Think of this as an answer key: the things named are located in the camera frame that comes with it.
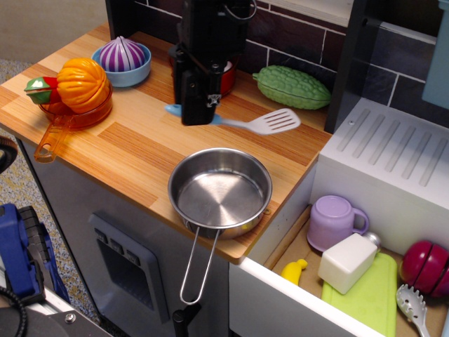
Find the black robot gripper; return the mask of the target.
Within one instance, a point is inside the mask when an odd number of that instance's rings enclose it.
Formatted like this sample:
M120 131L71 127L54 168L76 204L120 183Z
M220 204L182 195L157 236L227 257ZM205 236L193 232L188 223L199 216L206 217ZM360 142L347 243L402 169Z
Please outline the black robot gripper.
M221 100L227 62L242 54L248 28L247 1L183 1L173 58L175 103L185 126L210 124Z

